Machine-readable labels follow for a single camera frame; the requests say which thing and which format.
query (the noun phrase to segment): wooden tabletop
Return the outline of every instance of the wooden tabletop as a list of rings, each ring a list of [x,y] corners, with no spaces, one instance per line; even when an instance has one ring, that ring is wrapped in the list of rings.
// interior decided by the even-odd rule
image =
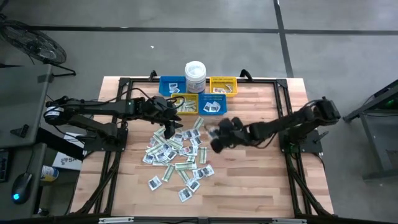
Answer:
[[[119,78],[104,77],[99,100],[104,101],[116,96]],[[304,82],[301,78],[289,78],[287,82],[293,110],[298,110],[307,102]],[[158,83],[135,83],[134,87],[141,88],[149,96],[159,94]],[[132,97],[138,96],[143,94],[133,91]],[[278,118],[272,85],[240,83],[238,94],[228,98],[226,114],[202,117],[205,123],[217,123],[223,118],[235,116],[241,118],[244,124]],[[197,117],[181,116],[184,130],[192,128]],[[106,123],[110,122],[111,118],[95,116],[95,120]],[[160,128],[159,125],[151,125],[147,121],[130,121],[128,128],[127,148],[121,158],[112,215],[293,217],[286,164],[277,137],[266,149],[237,146],[235,149],[226,149],[221,154],[215,154],[202,126],[201,146],[208,147],[207,161],[213,166],[215,174],[201,179],[201,186],[193,197],[182,203],[178,191],[184,188],[184,183],[176,172],[169,182],[163,182],[155,191],[151,191],[147,183],[155,175],[161,179],[166,170],[166,167],[151,166],[142,162],[149,139],[153,132]],[[184,145],[189,146],[190,143],[184,141]],[[94,152],[83,161],[71,212],[78,210],[97,187],[103,158],[104,152]],[[177,156],[172,163],[185,160],[186,157]],[[198,160],[197,157],[198,167],[203,167]],[[303,154],[302,160],[309,189],[326,210],[333,212],[322,163],[312,154]],[[107,192],[108,189],[105,190],[104,202]],[[304,211],[301,191],[298,190],[297,193],[300,207]]]

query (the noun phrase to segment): blue basket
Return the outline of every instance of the blue basket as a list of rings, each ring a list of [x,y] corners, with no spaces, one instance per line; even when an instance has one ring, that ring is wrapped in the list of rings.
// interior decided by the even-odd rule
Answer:
[[[206,112],[203,109],[207,102],[213,103],[217,102],[220,104],[221,108],[218,112]],[[225,94],[199,94],[199,114],[201,115],[222,115],[227,112],[226,107],[226,95]]]
[[[161,76],[159,81],[159,93],[163,96],[171,96],[169,83],[177,83],[179,93],[187,92],[187,84],[185,83],[185,76]]]

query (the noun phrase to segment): metal stand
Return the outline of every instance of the metal stand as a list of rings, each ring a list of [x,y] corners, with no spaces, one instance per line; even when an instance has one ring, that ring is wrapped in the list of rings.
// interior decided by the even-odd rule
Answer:
[[[392,155],[398,153],[398,149],[395,147],[398,141],[395,141],[394,135],[398,130],[398,110],[386,108],[386,105],[394,102],[397,97],[398,80],[373,94],[371,96],[373,99],[370,102],[343,118],[347,123],[355,118],[361,118],[368,141],[374,155],[378,158],[381,171],[363,175],[364,180],[398,177],[398,169],[394,168],[390,160],[390,152],[393,152]]]
[[[53,63],[50,63],[50,64],[52,66],[54,66],[54,67],[62,68],[64,70],[67,70],[67,71],[70,72],[70,73],[64,73],[64,74],[59,74],[59,75],[52,74],[53,77],[64,77],[64,76],[70,76],[70,75],[76,76],[76,72],[74,70],[70,69],[70,68],[65,68],[65,67],[63,67],[61,65],[56,65],[56,64],[53,64]]]

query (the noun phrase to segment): yellow plastic tray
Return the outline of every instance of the yellow plastic tray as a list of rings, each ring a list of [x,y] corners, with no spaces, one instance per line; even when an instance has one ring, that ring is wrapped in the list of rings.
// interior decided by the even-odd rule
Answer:
[[[213,92],[213,88],[228,88],[225,84],[232,85],[232,93],[227,93],[227,97],[233,97],[238,94],[238,83],[236,81],[236,77],[210,77],[210,93],[215,93]]]
[[[197,94],[191,94],[191,93],[173,93],[172,98],[176,96],[183,96],[185,100],[193,100],[195,101],[196,104],[196,110],[194,112],[177,112],[177,114],[185,114],[185,115],[195,115],[198,114],[198,95]],[[177,99],[176,103],[180,103],[182,99]]]

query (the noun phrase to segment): black metal frame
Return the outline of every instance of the black metal frame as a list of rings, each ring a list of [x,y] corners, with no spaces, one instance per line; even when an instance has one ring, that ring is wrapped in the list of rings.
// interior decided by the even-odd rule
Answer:
[[[388,113],[398,114],[398,110],[377,110],[380,106],[385,105],[388,101],[394,100],[398,97],[398,80],[388,84],[388,86],[379,90],[375,94],[369,97],[369,100],[372,100],[368,103],[365,103],[360,108],[352,111],[350,114],[345,116],[343,119],[346,123],[352,122],[355,118],[361,118],[361,122],[363,128],[366,133],[366,137],[371,145],[371,148],[378,158],[378,166],[381,169],[380,172],[375,172],[372,174],[363,175],[364,180],[375,180],[375,179],[383,179],[390,177],[398,177],[398,169],[394,169],[389,156],[385,149],[377,148],[374,142],[374,134],[369,128],[367,115],[368,114],[383,114],[382,116]]]

